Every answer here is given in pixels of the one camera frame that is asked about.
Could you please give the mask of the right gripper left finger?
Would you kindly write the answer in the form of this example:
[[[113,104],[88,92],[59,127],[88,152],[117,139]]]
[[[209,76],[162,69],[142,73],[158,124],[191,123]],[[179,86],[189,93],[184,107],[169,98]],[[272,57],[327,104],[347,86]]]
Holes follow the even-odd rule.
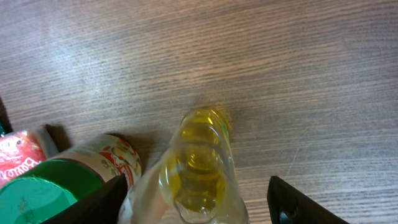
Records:
[[[127,180],[121,174],[107,181],[90,196],[44,221],[44,224],[116,223],[126,195]]]

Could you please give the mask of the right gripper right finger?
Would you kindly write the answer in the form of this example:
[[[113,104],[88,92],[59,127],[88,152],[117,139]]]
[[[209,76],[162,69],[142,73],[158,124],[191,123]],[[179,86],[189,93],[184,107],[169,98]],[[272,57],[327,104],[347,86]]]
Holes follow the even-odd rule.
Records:
[[[272,224],[348,224],[278,176],[272,176],[267,190]]]

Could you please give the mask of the green lid seasoning jar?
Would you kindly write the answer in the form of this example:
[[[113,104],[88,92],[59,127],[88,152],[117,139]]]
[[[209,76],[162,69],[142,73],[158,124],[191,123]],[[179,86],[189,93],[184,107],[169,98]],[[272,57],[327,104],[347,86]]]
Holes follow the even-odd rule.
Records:
[[[101,134],[8,182],[1,189],[1,223],[42,223],[121,174],[127,191],[141,178],[140,157],[123,139]]]

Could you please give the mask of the yellow oil bottle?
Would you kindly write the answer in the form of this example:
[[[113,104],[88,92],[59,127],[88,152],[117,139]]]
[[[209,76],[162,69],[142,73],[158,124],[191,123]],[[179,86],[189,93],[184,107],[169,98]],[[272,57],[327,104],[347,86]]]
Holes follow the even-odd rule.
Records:
[[[222,111],[197,108],[182,119],[161,158],[129,190],[117,222],[249,223]]]

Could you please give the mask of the pink Kleenex tissue pack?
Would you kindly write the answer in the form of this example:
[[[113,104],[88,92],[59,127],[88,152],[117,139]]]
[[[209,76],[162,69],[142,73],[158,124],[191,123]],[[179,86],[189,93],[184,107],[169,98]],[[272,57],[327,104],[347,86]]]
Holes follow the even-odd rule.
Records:
[[[1,137],[1,187],[59,153],[45,127]]]

